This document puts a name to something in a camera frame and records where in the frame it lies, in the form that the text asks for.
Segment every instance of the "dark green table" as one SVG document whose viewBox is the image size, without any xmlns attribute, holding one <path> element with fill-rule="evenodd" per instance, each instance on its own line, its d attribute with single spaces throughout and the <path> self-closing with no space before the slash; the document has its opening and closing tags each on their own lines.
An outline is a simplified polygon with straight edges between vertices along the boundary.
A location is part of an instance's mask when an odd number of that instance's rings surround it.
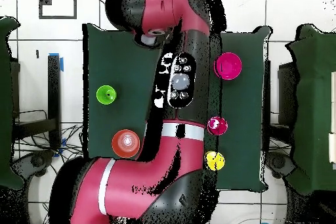
<svg viewBox="0 0 336 224">
<path fill-rule="evenodd" d="M 329 162 L 331 131 L 331 73 L 336 71 L 336 34 L 313 25 L 298 29 L 292 51 L 300 74 L 296 97 L 293 159 L 297 169 L 286 179 L 301 195 L 315 190 L 336 190 L 336 170 Z"/>
<path fill-rule="evenodd" d="M 87 24 L 89 45 L 89 157 L 114 157 L 112 137 L 121 129 L 142 138 L 159 51 L 140 48 L 132 36 L 120 31 L 101 31 Z M 261 182 L 261 125 L 265 39 L 269 27 L 253 33 L 222 34 L 223 51 L 237 54 L 243 69 L 238 78 L 222 82 L 222 116 L 228 131 L 219 138 L 219 152 L 226 165 L 219 171 L 218 189 L 263 191 Z M 209 94 L 214 97 L 221 81 L 211 65 Z M 100 104 L 96 91 L 111 85 L 117 99 Z M 217 116 L 219 106 L 210 100 L 208 115 Z M 205 133 L 205 151 L 215 150 L 216 140 Z"/>
<path fill-rule="evenodd" d="M 12 159 L 12 79 L 11 56 L 7 38 L 19 23 L 11 17 L 0 17 L 0 186 L 21 189 L 24 181 L 11 170 Z"/>
</svg>

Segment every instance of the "lime green cup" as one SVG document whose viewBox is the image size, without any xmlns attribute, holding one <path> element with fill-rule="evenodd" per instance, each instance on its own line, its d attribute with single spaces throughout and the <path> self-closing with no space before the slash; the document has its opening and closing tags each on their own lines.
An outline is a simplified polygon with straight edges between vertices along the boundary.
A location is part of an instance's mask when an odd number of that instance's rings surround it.
<svg viewBox="0 0 336 224">
<path fill-rule="evenodd" d="M 104 85 L 97 90 L 97 99 L 101 104 L 111 104 L 117 98 L 117 93 L 111 86 Z"/>
</svg>

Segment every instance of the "pink cup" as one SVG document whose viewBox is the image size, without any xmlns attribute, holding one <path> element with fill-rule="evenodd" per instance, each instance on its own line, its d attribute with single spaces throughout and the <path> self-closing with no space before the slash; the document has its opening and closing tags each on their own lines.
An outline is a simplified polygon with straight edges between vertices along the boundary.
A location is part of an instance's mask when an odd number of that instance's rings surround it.
<svg viewBox="0 0 336 224">
<path fill-rule="evenodd" d="M 207 130 L 212 135 L 222 135 L 228 129 L 228 123 L 222 117 L 212 117 L 207 121 Z"/>
<path fill-rule="evenodd" d="M 214 63 L 216 75 L 224 80 L 232 80 L 240 75 L 242 61 L 234 53 L 223 53 Z"/>
</svg>

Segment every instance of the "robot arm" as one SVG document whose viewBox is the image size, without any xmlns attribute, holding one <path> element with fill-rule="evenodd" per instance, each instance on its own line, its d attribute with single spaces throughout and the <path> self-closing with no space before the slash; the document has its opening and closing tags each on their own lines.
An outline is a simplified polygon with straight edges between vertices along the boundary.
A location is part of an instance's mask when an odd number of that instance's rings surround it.
<svg viewBox="0 0 336 224">
<path fill-rule="evenodd" d="M 145 224 L 190 223 L 200 199 L 207 124 L 215 25 L 211 29 L 209 1 L 106 0 L 110 22 L 131 32 L 136 44 L 161 48 L 161 56 L 138 160 L 86 164 L 76 181 L 71 224 L 106 224 L 107 215 Z M 220 37 L 222 27 L 215 29 Z"/>
</svg>

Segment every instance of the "gray button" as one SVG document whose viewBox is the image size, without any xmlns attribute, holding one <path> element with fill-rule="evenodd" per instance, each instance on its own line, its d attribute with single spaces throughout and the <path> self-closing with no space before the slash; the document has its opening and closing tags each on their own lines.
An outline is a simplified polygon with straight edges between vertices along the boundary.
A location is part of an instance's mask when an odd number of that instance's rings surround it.
<svg viewBox="0 0 336 224">
<path fill-rule="evenodd" d="M 192 70 L 192 67 L 191 67 L 191 66 L 184 66 L 184 67 L 183 67 L 183 70 L 184 70 L 185 72 L 189 72 L 190 70 Z"/>
<path fill-rule="evenodd" d="M 171 98 L 172 99 L 176 99 L 177 98 L 177 92 L 176 91 L 171 92 Z"/>
<path fill-rule="evenodd" d="M 185 64 L 186 58 L 179 58 L 178 61 L 180 62 L 180 64 Z"/>
<path fill-rule="evenodd" d="M 187 92 L 181 92 L 180 94 L 180 98 L 181 99 L 186 99 L 188 97 L 188 93 Z"/>
<path fill-rule="evenodd" d="M 186 74 L 175 74 L 172 78 L 172 85 L 177 91 L 185 90 L 190 85 L 189 77 Z"/>
</svg>

